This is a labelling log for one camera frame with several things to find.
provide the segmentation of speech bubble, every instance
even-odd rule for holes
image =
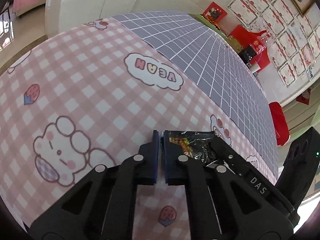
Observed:
[[[176,70],[154,58],[131,53],[124,59],[124,63],[128,72],[146,85],[175,91],[180,90],[183,85],[183,78]]]
[[[259,170],[259,160],[256,156],[250,155],[248,158],[246,158],[246,161],[251,163],[253,167],[255,167],[257,170]]]

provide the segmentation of plastic bag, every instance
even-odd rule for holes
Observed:
[[[169,131],[169,140],[171,143],[179,144],[182,147],[183,154],[194,159],[200,160],[206,166],[212,163],[223,164],[210,148],[210,140],[217,136],[212,132],[191,132],[191,131]]]

